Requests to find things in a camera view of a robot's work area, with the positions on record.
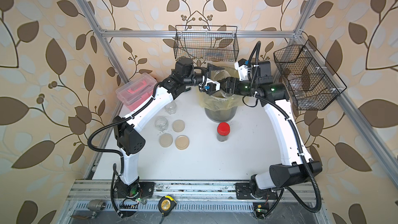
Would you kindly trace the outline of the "red lid tea jar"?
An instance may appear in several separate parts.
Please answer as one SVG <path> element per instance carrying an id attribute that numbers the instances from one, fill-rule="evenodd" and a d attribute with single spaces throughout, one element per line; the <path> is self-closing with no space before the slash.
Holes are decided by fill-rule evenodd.
<path id="1" fill-rule="evenodd" d="M 217 140 L 224 142 L 228 139 L 231 128 L 226 122 L 219 123 L 217 126 Z"/>

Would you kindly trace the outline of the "cream tall jar lid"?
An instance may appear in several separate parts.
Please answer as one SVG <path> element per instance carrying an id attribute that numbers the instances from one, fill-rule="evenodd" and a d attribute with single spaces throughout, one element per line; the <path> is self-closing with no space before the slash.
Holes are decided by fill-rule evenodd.
<path id="1" fill-rule="evenodd" d="M 172 135 L 165 133 L 159 137 L 159 144 L 164 147 L 170 147 L 173 144 L 173 137 Z"/>

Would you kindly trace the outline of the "beige lid tall jar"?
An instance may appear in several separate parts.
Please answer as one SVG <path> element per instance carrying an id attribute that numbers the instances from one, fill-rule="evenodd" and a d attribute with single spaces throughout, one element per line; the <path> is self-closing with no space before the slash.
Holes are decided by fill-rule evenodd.
<path id="1" fill-rule="evenodd" d="M 231 76 L 232 75 L 227 70 L 223 69 L 223 70 L 212 71 L 210 78 L 211 80 L 218 82 Z"/>

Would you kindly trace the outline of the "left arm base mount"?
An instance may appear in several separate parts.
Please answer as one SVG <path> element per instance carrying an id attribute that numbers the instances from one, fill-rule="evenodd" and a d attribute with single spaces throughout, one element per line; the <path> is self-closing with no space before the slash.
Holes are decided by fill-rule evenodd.
<path id="1" fill-rule="evenodd" d="M 151 197 L 154 193 L 154 182 L 147 181 L 137 181 L 131 185 L 126 185 L 122 181 L 117 180 L 114 183 L 113 192 L 116 194 L 116 198 L 147 198 Z"/>

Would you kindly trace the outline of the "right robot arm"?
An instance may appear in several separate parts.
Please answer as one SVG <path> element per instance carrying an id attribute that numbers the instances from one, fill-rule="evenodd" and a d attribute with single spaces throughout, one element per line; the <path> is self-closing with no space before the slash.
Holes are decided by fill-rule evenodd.
<path id="1" fill-rule="evenodd" d="M 235 64 L 239 78 L 228 77 L 220 84 L 228 94 L 251 96 L 260 103 L 268 115 L 278 142 L 281 163 L 271 165 L 268 171 L 253 175 L 250 179 L 250 192 L 253 198 L 260 199 L 269 191 L 278 190 L 281 199 L 285 190 L 307 211 L 318 213 L 322 207 L 321 193 L 315 176 L 322 171 L 319 161 L 315 161 L 306 150 L 291 113 L 291 103 L 284 84 L 274 84 L 271 66 L 265 61 L 260 64 L 261 42 L 258 41 L 248 60 L 241 59 Z M 311 207 L 291 188 L 311 182 L 316 203 Z"/>

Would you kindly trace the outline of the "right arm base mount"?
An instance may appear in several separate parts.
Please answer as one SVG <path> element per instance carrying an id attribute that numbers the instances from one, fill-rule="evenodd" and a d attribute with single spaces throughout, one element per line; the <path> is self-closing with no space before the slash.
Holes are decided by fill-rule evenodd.
<path id="1" fill-rule="evenodd" d="M 260 189 L 257 186 L 256 175 L 252 175 L 250 181 L 235 184 L 236 197 L 238 200 L 276 200 L 278 198 L 277 191 L 271 189 Z"/>

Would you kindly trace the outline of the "tan short jar lid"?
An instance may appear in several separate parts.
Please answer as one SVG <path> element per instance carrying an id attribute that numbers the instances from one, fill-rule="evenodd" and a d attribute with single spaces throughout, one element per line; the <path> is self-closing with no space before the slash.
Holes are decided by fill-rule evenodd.
<path id="1" fill-rule="evenodd" d="M 187 136 L 185 136 L 185 135 L 178 136 L 176 141 L 175 141 L 175 146 L 179 150 L 187 149 L 189 144 L 190 144 L 189 138 Z"/>

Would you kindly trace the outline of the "beige lid short jar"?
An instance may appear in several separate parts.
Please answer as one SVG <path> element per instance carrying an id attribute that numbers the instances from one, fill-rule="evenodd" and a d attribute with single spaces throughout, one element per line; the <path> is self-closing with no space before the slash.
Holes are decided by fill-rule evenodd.
<path id="1" fill-rule="evenodd" d="M 169 115 L 176 114 L 176 112 L 177 112 L 177 104 L 176 104 L 175 101 L 172 101 L 171 103 L 165 105 L 164 109 Z"/>

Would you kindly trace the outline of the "ribbed glass jar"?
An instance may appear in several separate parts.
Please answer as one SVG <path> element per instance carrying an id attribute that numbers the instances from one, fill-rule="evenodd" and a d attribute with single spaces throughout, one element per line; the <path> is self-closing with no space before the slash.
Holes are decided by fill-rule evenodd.
<path id="1" fill-rule="evenodd" d="M 169 127 L 169 122 L 165 117 L 160 116 L 156 118 L 154 125 L 155 128 L 159 131 L 166 131 Z"/>

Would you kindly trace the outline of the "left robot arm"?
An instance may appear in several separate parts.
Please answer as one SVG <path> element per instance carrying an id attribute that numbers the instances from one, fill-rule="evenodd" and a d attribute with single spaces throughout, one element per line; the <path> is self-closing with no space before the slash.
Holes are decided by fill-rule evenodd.
<path id="1" fill-rule="evenodd" d="M 111 191 L 116 191 L 128 198 L 139 192 L 138 156 L 146 141 L 140 132 L 163 107 L 174 101 L 187 91 L 188 87 L 197 86 L 201 92 L 212 95 L 220 90 L 220 83 L 210 79 L 212 71 L 221 68 L 212 64 L 207 67 L 194 66 L 190 58 L 180 58 L 169 77 L 156 83 L 151 89 L 150 97 L 137 109 L 125 115 L 117 116 L 113 123 L 94 131 L 88 138 L 88 147 L 96 152 L 115 153 L 120 157 L 120 169 L 113 166 L 113 180 Z M 113 128 L 118 149 L 98 148 L 92 140 L 102 131 Z"/>

